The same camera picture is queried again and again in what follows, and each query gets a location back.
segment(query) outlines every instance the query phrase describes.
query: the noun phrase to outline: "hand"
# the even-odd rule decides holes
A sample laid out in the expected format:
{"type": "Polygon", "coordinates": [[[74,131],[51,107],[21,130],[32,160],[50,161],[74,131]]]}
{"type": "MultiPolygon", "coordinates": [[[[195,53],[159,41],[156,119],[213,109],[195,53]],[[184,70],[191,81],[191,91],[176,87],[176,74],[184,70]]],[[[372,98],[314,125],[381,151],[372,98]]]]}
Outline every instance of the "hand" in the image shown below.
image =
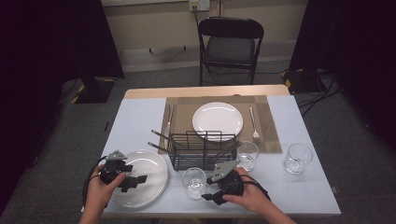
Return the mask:
{"type": "Polygon", "coordinates": [[[105,184],[99,177],[99,172],[105,167],[104,164],[97,166],[92,173],[88,186],[88,196],[85,202],[84,213],[80,223],[97,223],[103,213],[113,190],[122,183],[126,174],[119,174],[110,184],[105,184]]]}
{"type": "MultiPolygon", "coordinates": [[[[248,172],[242,167],[236,167],[234,170],[240,175],[248,175],[248,172]]],[[[241,178],[243,181],[251,181],[251,179],[246,176],[241,176],[241,178]]],[[[223,199],[244,206],[247,210],[255,213],[260,213],[260,210],[266,203],[271,203],[259,188],[250,184],[245,185],[242,196],[225,194],[223,199]]]]}

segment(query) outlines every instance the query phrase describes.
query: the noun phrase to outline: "drinking glass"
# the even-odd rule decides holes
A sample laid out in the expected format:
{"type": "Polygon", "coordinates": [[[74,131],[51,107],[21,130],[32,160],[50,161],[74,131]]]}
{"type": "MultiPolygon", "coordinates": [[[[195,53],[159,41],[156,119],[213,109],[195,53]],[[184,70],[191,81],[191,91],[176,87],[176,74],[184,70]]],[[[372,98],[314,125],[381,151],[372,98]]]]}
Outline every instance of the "drinking glass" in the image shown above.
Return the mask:
{"type": "Polygon", "coordinates": [[[200,168],[188,169],[181,177],[181,181],[192,199],[199,199],[206,192],[206,174],[200,168]]]}
{"type": "Polygon", "coordinates": [[[236,149],[236,159],[239,161],[239,167],[249,171],[253,169],[256,159],[259,157],[260,150],[252,142],[242,142],[242,145],[236,149]]]}
{"type": "Polygon", "coordinates": [[[313,158],[314,155],[308,146],[296,143],[289,147],[288,154],[284,161],[284,166],[290,173],[299,175],[304,171],[305,166],[308,165],[313,158]]]}

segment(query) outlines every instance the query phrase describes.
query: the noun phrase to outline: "placemat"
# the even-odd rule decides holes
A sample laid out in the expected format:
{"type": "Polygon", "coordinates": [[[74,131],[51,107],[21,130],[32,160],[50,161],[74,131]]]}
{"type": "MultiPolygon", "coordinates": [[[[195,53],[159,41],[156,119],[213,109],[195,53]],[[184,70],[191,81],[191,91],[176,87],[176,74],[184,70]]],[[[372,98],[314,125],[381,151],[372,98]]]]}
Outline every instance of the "placemat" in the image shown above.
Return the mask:
{"type": "Polygon", "coordinates": [[[193,131],[192,117],[195,111],[202,105],[212,102],[223,102],[233,105],[239,110],[243,118],[243,127],[236,136],[238,141],[253,142],[253,123],[251,121],[249,108],[253,108],[257,132],[260,135],[260,143],[256,142],[261,153],[281,153],[282,148],[277,136],[274,119],[265,95],[260,96],[207,96],[207,97],[174,97],[167,98],[163,113],[163,126],[161,133],[166,127],[169,119],[169,105],[174,105],[170,133],[185,133],[193,131]]]}

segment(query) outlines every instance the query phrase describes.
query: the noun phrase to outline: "black chair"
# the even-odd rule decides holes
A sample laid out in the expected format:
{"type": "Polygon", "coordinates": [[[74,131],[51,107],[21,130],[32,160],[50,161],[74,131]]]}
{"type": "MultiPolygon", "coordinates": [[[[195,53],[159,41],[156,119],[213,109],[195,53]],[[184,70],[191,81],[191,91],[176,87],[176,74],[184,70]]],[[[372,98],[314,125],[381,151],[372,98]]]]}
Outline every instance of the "black chair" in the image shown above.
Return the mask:
{"type": "Polygon", "coordinates": [[[251,19],[210,17],[198,25],[200,42],[200,85],[203,85],[203,65],[249,69],[253,84],[264,29],[251,19]]]}

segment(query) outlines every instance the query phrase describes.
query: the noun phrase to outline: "chair backrest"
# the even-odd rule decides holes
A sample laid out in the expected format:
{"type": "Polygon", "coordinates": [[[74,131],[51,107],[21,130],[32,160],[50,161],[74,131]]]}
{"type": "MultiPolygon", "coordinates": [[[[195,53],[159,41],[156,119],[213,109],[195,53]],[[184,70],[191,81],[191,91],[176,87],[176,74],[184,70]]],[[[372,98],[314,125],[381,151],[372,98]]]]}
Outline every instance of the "chair backrest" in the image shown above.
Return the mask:
{"type": "Polygon", "coordinates": [[[251,19],[209,17],[198,25],[199,35],[258,39],[264,36],[262,26],[251,19]]]}

